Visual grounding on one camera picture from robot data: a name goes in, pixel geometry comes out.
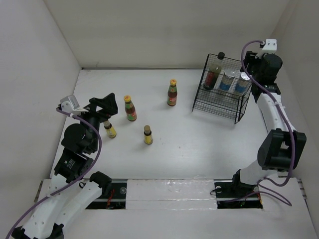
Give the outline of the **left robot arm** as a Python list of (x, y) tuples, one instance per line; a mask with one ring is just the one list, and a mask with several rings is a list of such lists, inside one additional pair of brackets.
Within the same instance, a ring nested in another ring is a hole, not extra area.
[(118, 113), (114, 93), (91, 98), (80, 107), (74, 95), (61, 99), (57, 112), (77, 123), (64, 132), (62, 155), (54, 168), (46, 196), (30, 207), (12, 226), (6, 238), (63, 239), (76, 216), (99, 197), (111, 193), (112, 179), (102, 172), (93, 173), (74, 198), (74, 189), (98, 161), (102, 151), (100, 124)]

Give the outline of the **white jar silver lid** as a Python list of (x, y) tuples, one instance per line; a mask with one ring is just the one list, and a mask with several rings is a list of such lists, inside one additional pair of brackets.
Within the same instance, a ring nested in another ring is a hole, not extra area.
[(225, 70), (224, 75), (222, 77), (221, 83), (219, 85), (219, 89), (223, 91), (228, 91), (232, 85), (232, 82), (235, 78), (236, 73), (232, 70)]
[(242, 95), (246, 92), (247, 88), (250, 86), (250, 83), (250, 77), (245, 72), (241, 72), (239, 80), (235, 86), (235, 93)]

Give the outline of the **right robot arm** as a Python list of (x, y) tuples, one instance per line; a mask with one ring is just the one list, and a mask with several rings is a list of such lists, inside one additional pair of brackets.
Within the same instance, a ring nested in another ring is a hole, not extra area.
[(307, 137), (290, 123), (275, 82), (282, 64), (274, 53), (247, 51), (243, 58), (241, 71), (253, 78), (251, 93), (268, 135), (258, 149), (257, 159), (233, 175), (230, 190), (236, 196), (242, 196), (275, 172), (287, 173), (285, 181), (280, 183), (280, 186), (286, 185), (305, 147)]

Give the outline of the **small yellow bottle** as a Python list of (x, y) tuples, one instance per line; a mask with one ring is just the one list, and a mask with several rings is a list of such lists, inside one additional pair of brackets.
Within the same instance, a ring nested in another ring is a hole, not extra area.
[(112, 124), (108, 120), (106, 120), (105, 122), (103, 122), (103, 125), (104, 125), (104, 129), (107, 133), (107, 136), (109, 138), (115, 138), (117, 133), (116, 133), (114, 127), (112, 126)]
[(152, 131), (149, 125), (144, 126), (144, 142), (145, 144), (153, 143)]

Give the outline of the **tall clear black-cap bottle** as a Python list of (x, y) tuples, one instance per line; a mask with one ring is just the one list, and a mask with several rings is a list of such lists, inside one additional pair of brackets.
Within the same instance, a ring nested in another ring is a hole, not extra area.
[(217, 82), (222, 69), (222, 61), (225, 57), (224, 52), (219, 52), (217, 58), (210, 64), (203, 86), (206, 90), (212, 90)]

